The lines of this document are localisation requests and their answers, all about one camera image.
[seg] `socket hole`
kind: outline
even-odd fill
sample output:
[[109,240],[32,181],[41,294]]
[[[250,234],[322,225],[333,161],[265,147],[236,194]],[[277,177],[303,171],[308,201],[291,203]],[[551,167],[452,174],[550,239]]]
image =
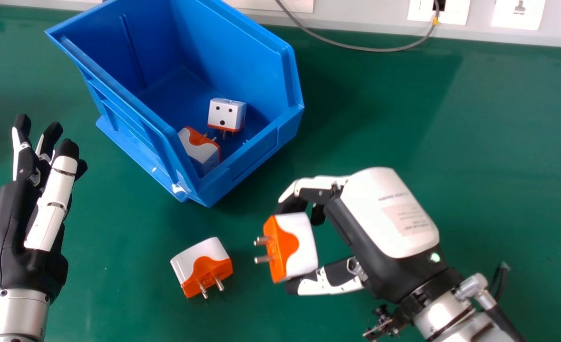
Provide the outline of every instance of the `socket hole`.
[[[439,11],[444,11],[445,10],[445,0],[438,0],[439,1]],[[433,10],[436,11],[437,10],[437,5],[435,5],[435,2],[433,1]]]

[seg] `printed label on robot hand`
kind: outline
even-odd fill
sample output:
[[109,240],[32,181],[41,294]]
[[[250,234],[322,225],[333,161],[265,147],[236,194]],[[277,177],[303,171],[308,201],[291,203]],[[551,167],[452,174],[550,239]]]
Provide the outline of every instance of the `printed label on robot hand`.
[[417,234],[431,228],[430,219],[423,208],[417,204],[399,204],[382,208],[402,236]]

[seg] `gray cable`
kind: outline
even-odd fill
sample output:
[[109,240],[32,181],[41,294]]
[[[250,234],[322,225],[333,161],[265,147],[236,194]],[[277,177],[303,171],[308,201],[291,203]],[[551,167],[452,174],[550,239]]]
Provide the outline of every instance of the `gray cable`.
[[359,51],[366,51],[366,52],[398,52],[398,51],[403,51],[403,50],[407,50],[408,48],[413,48],[415,46],[418,46],[418,45],[422,44],[424,41],[426,41],[430,37],[431,33],[433,33],[433,30],[435,29],[435,26],[437,26],[437,19],[439,18],[439,1],[434,0],[435,7],[437,8],[437,11],[435,11],[435,19],[433,20],[433,24],[431,25],[431,28],[428,30],[426,35],[424,35],[418,41],[415,41],[411,44],[408,44],[408,45],[405,45],[405,46],[400,46],[400,47],[389,47],[389,48],[368,47],[367,48],[365,46],[355,46],[355,45],[348,45],[348,44],[340,43],[338,41],[334,41],[334,40],[325,38],[321,35],[318,35],[318,34],[312,32],[306,26],[302,25],[302,23],[297,18],[295,18],[291,14],[291,12],[289,12],[287,7],[285,7],[285,5],[282,4],[281,0],[274,0],[274,1],[278,4],[278,6],[280,6],[280,9],[282,9],[282,11],[285,12],[287,17],[289,17],[291,19],[291,21],[293,21],[294,24],[296,24],[298,26],[298,28],[302,29],[304,32],[306,32],[309,35],[315,37],[316,39],[319,39],[320,41],[324,41],[325,43],[328,43],[328,44],[331,44],[331,45],[339,46],[340,48],[348,48],[350,50],[359,50]]

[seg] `metal pin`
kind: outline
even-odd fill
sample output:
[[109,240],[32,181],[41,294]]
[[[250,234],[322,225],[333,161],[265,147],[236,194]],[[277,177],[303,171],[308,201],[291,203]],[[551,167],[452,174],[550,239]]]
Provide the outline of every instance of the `metal pin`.
[[222,281],[220,281],[218,277],[215,277],[215,283],[217,284],[217,288],[218,288],[220,291],[223,291],[223,290],[224,290]]
[[209,295],[207,294],[206,288],[204,288],[203,284],[200,284],[200,282],[199,282],[198,286],[200,286],[200,292],[203,294],[203,297],[205,299],[209,299]]
[[270,256],[261,256],[261,257],[255,257],[255,259],[253,260],[255,261],[256,264],[263,264],[264,262],[270,262],[272,258]]
[[253,242],[254,246],[263,246],[270,240],[269,236],[258,236],[255,241]]

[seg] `orange and white plug adapter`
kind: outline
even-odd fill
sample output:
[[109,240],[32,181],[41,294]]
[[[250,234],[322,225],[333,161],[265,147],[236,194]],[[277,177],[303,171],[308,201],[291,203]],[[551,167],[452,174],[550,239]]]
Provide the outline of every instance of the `orange and white plug adapter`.
[[190,126],[185,126],[177,134],[199,177],[203,177],[222,161],[222,150],[216,138],[207,138]]
[[233,273],[232,261],[216,237],[189,247],[174,256],[170,264],[188,298],[202,294],[207,299],[206,289],[213,285],[223,291],[222,280]]
[[318,268],[315,237],[305,212],[271,216],[263,225],[263,236],[253,245],[266,247],[267,255],[256,257],[255,263],[270,264],[275,284]]

